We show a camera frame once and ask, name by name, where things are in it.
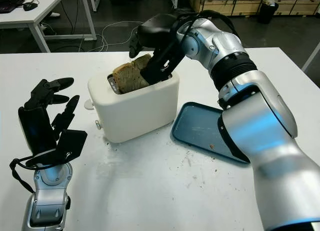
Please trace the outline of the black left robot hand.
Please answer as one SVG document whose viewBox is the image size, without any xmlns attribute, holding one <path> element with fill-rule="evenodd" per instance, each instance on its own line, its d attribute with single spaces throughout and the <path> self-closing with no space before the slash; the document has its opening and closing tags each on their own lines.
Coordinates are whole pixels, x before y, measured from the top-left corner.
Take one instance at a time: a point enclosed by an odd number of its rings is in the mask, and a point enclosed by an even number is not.
<svg viewBox="0 0 320 231">
<path fill-rule="evenodd" d="M 72 77 L 59 78 L 53 81 L 42 79 L 30 93 L 30 99 L 19 107 L 18 117 L 31 153 L 35 156 L 56 148 L 60 133 L 68 129 L 75 114 L 80 96 L 69 98 L 57 92 L 70 87 Z M 62 113 L 50 121 L 47 107 L 64 104 Z"/>
</svg>

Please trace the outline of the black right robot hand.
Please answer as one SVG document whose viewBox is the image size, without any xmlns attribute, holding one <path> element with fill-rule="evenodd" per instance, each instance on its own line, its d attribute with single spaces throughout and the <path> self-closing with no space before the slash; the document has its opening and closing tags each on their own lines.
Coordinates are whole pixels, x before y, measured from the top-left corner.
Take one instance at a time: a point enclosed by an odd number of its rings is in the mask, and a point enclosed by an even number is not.
<svg viewBox="0 0 320 231">
<path fill-rule="evenodd" d="M 156 49 L 166 44 L 176 19 L 172 14 L 160 13 L 139 25 L 129 42 L 129 57 L 135 58 L 144 48 Z"/>
</svg>

